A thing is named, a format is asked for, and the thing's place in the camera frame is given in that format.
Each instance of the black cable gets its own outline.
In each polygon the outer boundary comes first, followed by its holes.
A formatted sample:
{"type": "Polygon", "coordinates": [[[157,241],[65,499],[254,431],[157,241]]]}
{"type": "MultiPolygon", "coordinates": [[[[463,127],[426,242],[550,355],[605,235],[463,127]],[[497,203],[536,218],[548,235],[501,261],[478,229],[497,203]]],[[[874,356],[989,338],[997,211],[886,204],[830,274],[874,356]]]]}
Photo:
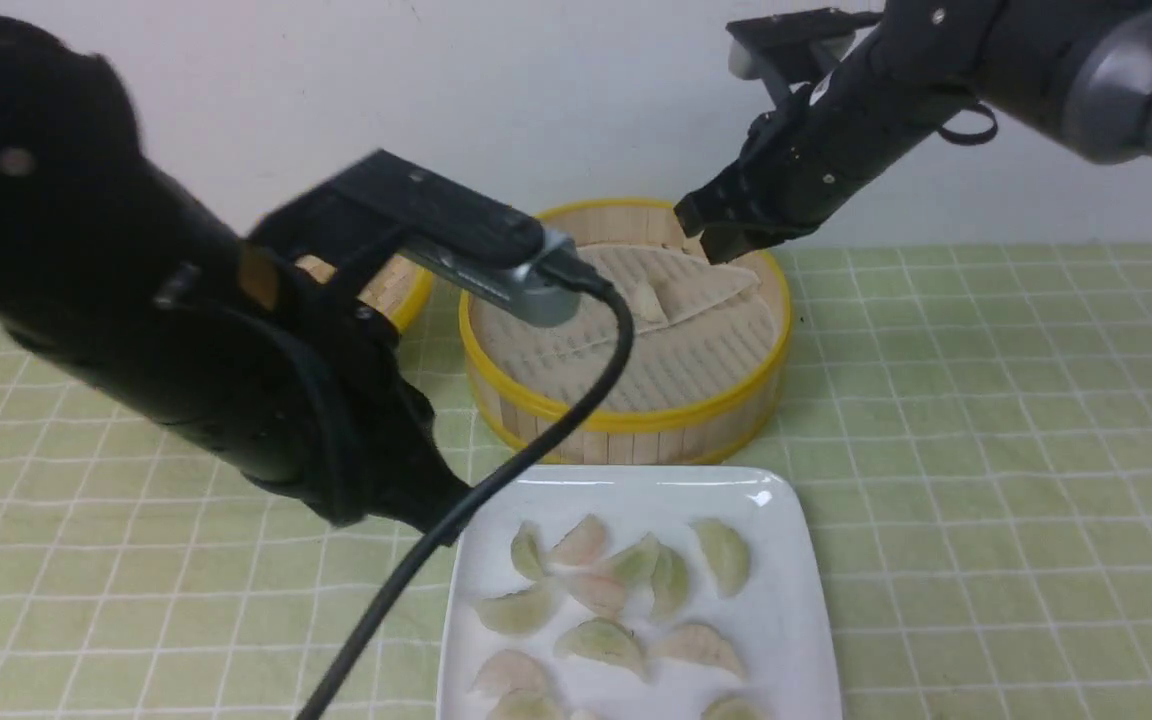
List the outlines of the black cable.
{"type": "Polygon", "coordinates": [[[324,712],[328,710],[333,698],[338,696],[340,688],[348,680],[353,666],[357,664],[362,657],[362,652],[366,650],[372,635],[376,635],[376,630],[380,629],[380,623],[385,620],[385,614],[388,614],[394,602],[397,602],[399,597],[403,593],[403,589],[412,582],[416,573],[419,573],[420,567],[430,560],[430,556],[434,555],[434,551],[439,546],[442,546],[447,539],[456,536],[475,513],[488,500],[492,500],[492,497],[508,486],[518,475],[524,473],[524,470],[535,465],[536,462],[544,460],[574,430],[578,429],[581,423],[589,419],[589,416],[598,409],[598,406],[602,404],[608,393],[612,393],[612,388],[616,387],[616,382],[620,381],[621,374],[626,371],[626,365],[630,361],[630,350],[634,346],[634,316],[631,316],[630,306],[626,304],[626,300],[621,297],[616,288],[612,287],[612,283],[604,281],[592,268],[575,258],[562,260],[561,265],[552,265],[544,270],[550,270],[553,279],[556,279],[556,281],[570,288],[570,290],[585,293],[585,295],[602,302],[604,305],[611,306],[612,313],[616,316],[617,324],[616,350],[612,353],[612,359],[608,361],[607,367],[599,374],[593,386],[590,387],[589,393],[585,393],[585,397],[576,402],[567,411],[567,415],[559,418],[552,427],[545,430],[528,447],[518,450],[517,455],[507,460],[488,478],[477,484],[461,502],[452,507],[452,510],[448,510],[447,515],[444,515],[444,518],[439,520],[438,524],[407,552],[407,556],[403,558],[402,562],[399,562],[397,568],[394,569],[389,578],[376,592],[376,597],[372,598],[371,605],[367,606],[367,611],[362,615],[362,620],[358,620],[358,624],[355,626],[353,632],[349,632],[348,639],[340,647],[338,657],[332,661],[332,666],[323,675],[323,680],[319,682],[319,687],[314,689],[314,694],[311,694],[310,698],[308,698],[305,707],[297,715],[297,720],[319,720],[324,712]]]}

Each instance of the yellow rim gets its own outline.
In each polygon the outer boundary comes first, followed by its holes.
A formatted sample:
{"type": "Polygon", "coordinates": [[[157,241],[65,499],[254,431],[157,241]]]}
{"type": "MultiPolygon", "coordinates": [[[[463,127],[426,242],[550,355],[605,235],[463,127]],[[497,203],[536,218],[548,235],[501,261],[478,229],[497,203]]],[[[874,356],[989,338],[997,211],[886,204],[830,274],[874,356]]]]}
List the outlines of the yellow rim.
{"type": "MultiPolygon", "coordinates": [[[[483,397],[479,397],[479,389],[473,387],[473,382],[470,382],[470,393],[473,396],[473,402],[476,402],[477,406],[483,406],[483,397]]],[[[745,447],[746,445],[752,442],[755,438],[757,438],[759,433],[763,432],[763,429],[765,427],[765,425],[767,425],[767,420],[771,420],[772,415],[776,412],[776,404],[778,401],[780,401],[780,395],[781,395],[781,388],[776,387],[776,397],[772,399],[772,404],[767,406],[767,410],[763,410],[763,414],[758,416],[758,419],[755,419],[753,426],[750,427],[750,430],[748,430],[745,434],[742,434],[742,437],[736,438],[735,441],[732,441],[732,445],[719,447],[718,450],[710,450],[707,452],[707,454],[699,455],[696,457],[687,457],[684,458],[684,461],[681,462],[681,464],[717,465],[718,462],[722,462],[723,460],[727,460],[732,455],[736,455],[742,447],[745,447]]],[[[497,437],[500,438],[500,441],[505,442],[514,450],[522,450],[522,448],[526,447],[526,442],[522,441],[522,438],[509,432],[509,430],[506,429],[505,425],[500,424],[500,420],[495,419],[494,415],[480,414],[480,417],[483,418],[484,423],[488,424],[488,427],[492,429],[492,432],[494,432],[497,437]]],[[[588,430],[582,429],[579,432],[588,432],[588,430]]],[[[551,452],[550,455],[545,456],[544,460],[541,460],[541,462],[548,465],[575,465],[575,462],[570,460],[562,460],[562,457],[559,457],[555,452],[551,452]]]]}
{"type": "MultiPolygon", "coordinates": [[[[668,202],[651,200],[645,199],[645,197],[622,197],[622,199],[573,202],[570,205],[547,210],[545,213],[540,213],[538,218],[550,220],[558,215],[573,213],[576,210],[607,209],[607,206],[614,205],[636,205],[647,206],[649,209],[673,210],[673,205],[668,204],[668,202]]],[[[764,359],[763,364],[753,373],[750,373],[744,381],[727,392],[719,393],[719,395],[691,406],[673,407],[669,410],[657,410],[653,414],[612,414],[611,411],[598,410],[593,415],[590,415],[590,419],[582,425],[582,429],[586,430],[586,432],[604,433],[655,433],[664,432],[664,430],[687,427],[687,425],[698,423],[698,420],[707,420],[714,418],[714,416],[727,414],[733,407],[740,406],[741,402],[744,402],[746,397],[753,395],[756,391],[763,387],[772,373],[780,372],[788,343],[790,343],[790,335],[794,333],[794,323],[791,323],[794,305],[790,301],[790,283],[785,278],[785,272],[781,270],[781,265],[776,263],[776,258],[773,258],[770,252],[765,251],[758,251],[758,255],[767,264],[771,264],[774,270],[772,274],[780,283],[781,297],[783,300],[783,320],[781,323],[780,340],[772,348],[772,353],[768,354],[767,359],[764,359]]],[[[483,346],[479,344],[479,340],[473,335],[473,329],[470,325],[471,300],[472,296],[470,293],[461,293],[461,342],[465,346],[465,355],[470,364],[473,365],[490,386],[500,393],[503,400],[511,402],[520,410],[525,410],[528,414],[538,416],[538,418],[544,420],[561,418],[567,411],[567,406],[522,386],[522,384],[505,373],[503,370],[497,367],[495,363],[483,350],[483,346]]],[[[490,418],[490,414],[483,415],[484,419],[490,418]]],[[[508,434],[502,433],[503,429],[493,427],[493,430],[500,437],[507,437],[508,434]]]]}
{"type": "Polygon", "coordinates": [[[416,279],[412,281],[412,290],[407,294],[406,300],[399,302],[393,318],[389,318],[389,323],[393,323],[397,332],[401,333],[407,332],[407,328],[410,328],[411,324],[416,323],[416,316],[420,314],[420,310],[425,309],[430,294],[434,291],[434,273],[422,268],[416,263],[412,263],[412,270],[416,272],[416,279]]]}

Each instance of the perforated paper liner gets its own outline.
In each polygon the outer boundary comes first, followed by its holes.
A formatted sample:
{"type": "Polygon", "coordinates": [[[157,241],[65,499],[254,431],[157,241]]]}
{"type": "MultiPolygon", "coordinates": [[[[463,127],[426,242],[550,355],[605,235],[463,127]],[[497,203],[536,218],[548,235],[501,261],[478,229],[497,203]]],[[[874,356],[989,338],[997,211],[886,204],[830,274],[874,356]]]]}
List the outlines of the perforated paper liner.
{"type": "MultiPolygon", "coordinates": [[[[776,325],[752,270],[710,266],[661,247],[598,245],[582,258],[628,295],[652,281],[667,323],[637,324],[630,365],[604,402],[614,414],[651,414],[696,404],[746,379],[773,351],[776,325]]],[[[532,328],[491,305],[475,327],[495,364],[545,397],[571,404],[598,377],[613,348],[611,310],[582,301],[570,323],[532,328]]]]}
{"type": "MultiPolygon", "coordinates": [[[[635,318],[639,343],[650,333],[685,323],[758,285],[752,270],[710,266],[664,247],[594,245],[582,247],[577,252],[627,300],[637,283],[652,283],[667,319],[645,323],[635,318]]],[[[482,320],[477,325],[479,336],[493,347],[493,357],[507,364],[531,365],[545,357],[579,355],[616,340],[616,318],[601,302],[590,297],[581,297],[575,318],[556,328],[536,328],[503,311],[485,311],[482,320]]]]}

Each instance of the white wall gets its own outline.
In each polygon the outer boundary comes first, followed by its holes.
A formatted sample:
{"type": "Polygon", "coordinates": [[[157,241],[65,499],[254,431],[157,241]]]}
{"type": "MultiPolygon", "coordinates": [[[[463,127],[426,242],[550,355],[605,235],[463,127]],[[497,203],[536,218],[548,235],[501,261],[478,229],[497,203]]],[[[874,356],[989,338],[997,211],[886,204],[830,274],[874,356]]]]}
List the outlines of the white wall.
{"type": "MultiPolygon", "coordinates": [[[[108,56],[147,154],[245,232],[378,146],[529,211],[676,200],[771,104],[728,76],[723,23],[818,5],[0,0],[0,13],[108,56]]],[[[979,149],[931,138],[810,242],[1152,238],[1151,161],[1089,167],[1002,126],[979,149]]]]}

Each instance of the metal bracket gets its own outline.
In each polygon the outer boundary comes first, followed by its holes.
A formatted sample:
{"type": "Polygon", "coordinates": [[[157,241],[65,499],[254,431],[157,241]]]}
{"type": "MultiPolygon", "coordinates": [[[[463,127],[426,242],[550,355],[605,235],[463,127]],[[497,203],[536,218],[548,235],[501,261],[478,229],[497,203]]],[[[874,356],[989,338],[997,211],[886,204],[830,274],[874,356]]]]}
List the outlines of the metal bracket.
{"type": "Polygon", "coordinates": [[[761,79],[781,106],[791,86],[828,76],[856,40],[877,26],[881,13],[844,13],[838,8],[768,15],[727,23],[732,53],[727,69],[742,79],[761,79]]]}

